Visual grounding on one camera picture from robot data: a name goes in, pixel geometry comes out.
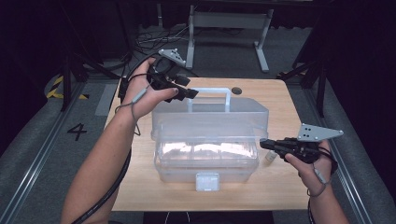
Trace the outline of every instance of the metal stand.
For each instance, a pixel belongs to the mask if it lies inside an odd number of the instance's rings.
[[[189,47],[187,51],[186,68],[192,69],[194,58],[194,27],[226,27],[261,29],[262,36],[259,41],[254,42],[257,57],[264,73],[269,72],[262,46],[268,33],[274,10],[269,9],[266,14],[242,14],[242,13],[218,13],[218,12],[196,12],[194,6],[190,7],[189,20]]]

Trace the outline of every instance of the white handle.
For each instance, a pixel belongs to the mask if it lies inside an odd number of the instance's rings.
[[[231,100],[231,91],[228,88],[192,88],[198,92],[204,93],[222,93],[225,94],[225,103],[224,103],[224,111],[230,112],[230,100]],[[192,99],[188,99],[188,109],[189,112],[192,112]]]

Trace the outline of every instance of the translucent toolbox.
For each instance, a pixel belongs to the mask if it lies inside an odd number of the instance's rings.
[[[152,112],[154,165],[161,180],[196,182],[197,190],[247,181],[259,165],[257,143],[268,137],[268,109],[231,97],[229,89],[196,90],[193,100],[161,102]],[[225,97],[201,97],[203,92]]]

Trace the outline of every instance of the person's right hand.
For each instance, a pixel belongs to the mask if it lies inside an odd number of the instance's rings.
[[[319,147],[324,147],[330,151],[330,145],[327,140],[322,141],[319,144]],[[287,154],[285,157],[288,162],[298,170],[300,178],[303,180],[303,183],[309,189],[310,194],[317,195],[323,188],[323,184],[319,181],[317,175],[314,172],[314,165],[317,170],[323,175],[326,179],[326,182],[330,181],[331,178],[331,170],[332,170],[332,161],[326,156],[321,155],[317,161],[313,164],[307,164],[303,161],[300,161],[298,158],[294,157],[291,154]]]

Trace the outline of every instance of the table top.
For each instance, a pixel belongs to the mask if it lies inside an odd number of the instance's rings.
[[[295,137],[301,122],[286,84],[275,79],[192,77],[188,88],[238,87],[240,95],[255,99],[269,109],[268,138],[277,140]],[[114,116],[120,104],[117,93],[107,118]],[[267,149],[257,149],[258,169],[245,183],[220,183],[219,191],[196,191],[195,183],[162,182],[153,164],[155,142],[150,138],[151,114],[138,121],[141,136],[132,145],[129,170],[124,177],[114,211],[252,211],[305,209],[306,187],[297,171],[279,157],[272,163],[265,160]]]

